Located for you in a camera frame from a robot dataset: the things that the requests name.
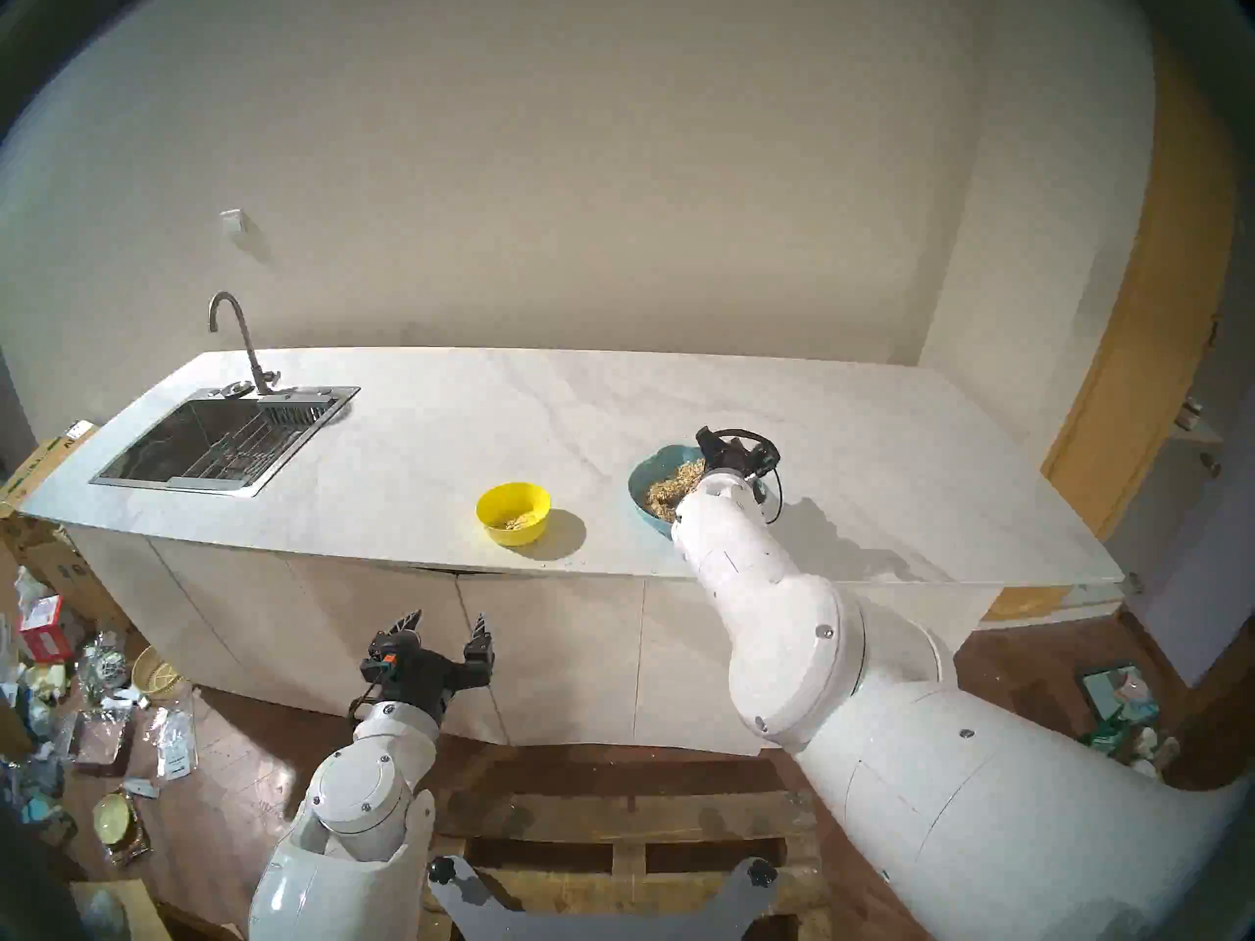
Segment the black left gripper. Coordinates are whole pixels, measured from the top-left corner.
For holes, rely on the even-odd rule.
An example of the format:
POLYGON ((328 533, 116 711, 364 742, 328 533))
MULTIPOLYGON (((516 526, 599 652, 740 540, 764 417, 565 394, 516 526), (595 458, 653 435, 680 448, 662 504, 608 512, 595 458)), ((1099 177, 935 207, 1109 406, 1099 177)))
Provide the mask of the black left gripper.
POLYGON ((441 728, 454 695, 489 685, 493 637, 486 615, 478 614, 462 660, 453 661, 422 644, 422 611, 412 611, 389 632, 374 636, 359 665, 366 685, 359 705, 410 706, 441 728))

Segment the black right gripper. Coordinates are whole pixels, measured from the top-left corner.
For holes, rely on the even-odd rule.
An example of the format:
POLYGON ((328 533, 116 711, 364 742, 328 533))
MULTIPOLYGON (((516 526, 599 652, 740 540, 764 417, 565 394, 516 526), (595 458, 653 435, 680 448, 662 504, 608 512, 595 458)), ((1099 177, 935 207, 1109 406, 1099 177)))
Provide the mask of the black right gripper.
POLYGON ((781 452, 766 438, 720 438, 708 425, 695 434, 707 473, 729 470, 739 476, 776 473, 781 452))

